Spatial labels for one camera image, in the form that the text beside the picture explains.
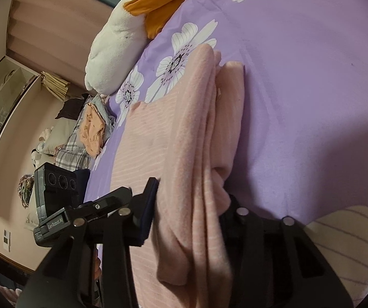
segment bed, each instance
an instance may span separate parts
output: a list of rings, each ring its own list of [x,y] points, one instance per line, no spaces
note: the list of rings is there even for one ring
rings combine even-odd
[[[133,98],[160,98],[202,43],[245,66],[226,190],[260,216],[301,222],[358,305],[368,294],[368,0],[186,0],[138,60]],[[130,104],[120,91],[86,201],[110,190]]]

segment stuffed animal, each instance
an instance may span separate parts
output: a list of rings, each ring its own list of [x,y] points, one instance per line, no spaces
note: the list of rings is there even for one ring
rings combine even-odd
[[[148,43],[145,15],[132,16],[121,0],[91,45],[85,86],[99,94],[116,92]]]

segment plaid blanket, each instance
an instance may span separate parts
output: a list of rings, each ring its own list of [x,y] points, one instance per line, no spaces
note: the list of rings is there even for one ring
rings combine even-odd
[[[84,147],[79,147],[77,145],[77,133],[79,132],[81,122],[83,121],[87,104],[90,103],[92,99],[93,97],[91,96],[87,98],[84,108],[77,119],[72,135],[57,151],[55,165],[60,168],[74,171],[77,169],[88,168],[90,164],[91,156],[87,154]]]

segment metal screw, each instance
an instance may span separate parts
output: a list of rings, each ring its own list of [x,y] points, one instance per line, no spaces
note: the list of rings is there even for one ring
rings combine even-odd
[[[81,227],[82,225],[84,225],[85,220],[83,218],[77,218],[73,221],[73,226],[74,227]]]
[[[248,209],[246,209],[245,207],[237,208],[237,214],[238,215],[246,216],[246,215],[248,215],[248,213],[250,213],[250,211]]]
[[[295,220],[293,218],[291,218],[290,216],[286,216],[284,219],[283,219],[283,222],[286,226],[293,226],[294,223],[295,223]]]
[[[122,209],[118,210],[118,214],[121,216],[126,216],[129,215],[131,213],[131,210],[127,207],[123,207]]]

